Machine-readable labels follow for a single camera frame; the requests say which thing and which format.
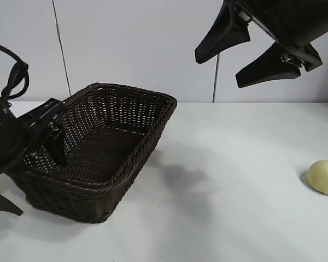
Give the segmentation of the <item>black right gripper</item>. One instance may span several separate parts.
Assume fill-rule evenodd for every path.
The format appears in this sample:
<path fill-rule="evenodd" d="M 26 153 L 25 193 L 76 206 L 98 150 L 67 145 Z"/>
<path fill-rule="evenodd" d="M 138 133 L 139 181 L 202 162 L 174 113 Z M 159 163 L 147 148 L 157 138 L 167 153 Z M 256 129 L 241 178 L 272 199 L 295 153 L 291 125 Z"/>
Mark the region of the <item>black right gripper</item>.
<path fill-rule="evenodd" d="M 202 64 L 235 45 L 250 41 L 244 12 L 277 43 L 236 74 L 237 86 L 296 79 L 323 64 L 311 42 L 328 32 L 328 1 L 225 1 L 207 35 L 195 49 Z"/>

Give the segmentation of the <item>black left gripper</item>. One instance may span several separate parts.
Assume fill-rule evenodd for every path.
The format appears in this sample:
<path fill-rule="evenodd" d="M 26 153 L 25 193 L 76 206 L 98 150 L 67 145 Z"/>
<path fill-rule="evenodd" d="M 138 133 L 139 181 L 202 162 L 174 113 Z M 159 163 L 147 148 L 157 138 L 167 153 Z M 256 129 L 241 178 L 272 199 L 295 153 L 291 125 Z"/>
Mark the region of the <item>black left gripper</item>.
<path fill-rule="evenodd" d="M 7 104 L 0 105 L 0 174 L 9 171 L 44 146 L 50 157 L 66 166 L 66 131 L 57 118 L 66 112 L 63 102 L 51 98 L 47 102 L 15 117 Z M 24 212 L 0 194 L 0 211 L 21 216 Z"/>

